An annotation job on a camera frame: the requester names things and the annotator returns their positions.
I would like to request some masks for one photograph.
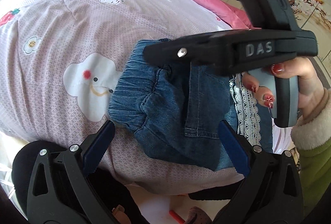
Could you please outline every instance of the sleeve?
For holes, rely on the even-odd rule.
[[[299,120],[291,136],[300,154],[300,180],[305,215],[315,207],[331,182],[331,92],[304,121]]]

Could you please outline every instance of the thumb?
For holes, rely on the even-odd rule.
[[[273,64],[270,70],[274,76],[282,79],[299,76],[301,79],[309,80],[316,76],[316,71],[311,61],[303,57],[297,57],[280,64]]]

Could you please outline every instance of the red object on floor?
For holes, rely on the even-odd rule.
[[[185,220],[182,219],[174,210],[170,210],[169,214],[179,223],[184,224]]]

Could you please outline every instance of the flower painting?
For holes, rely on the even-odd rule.
[[[297,20],[303,21],[309,18],[314,20],[317,25],[331,32],[331,15],[325,9],[323,0],[289,0],[294,16]]]

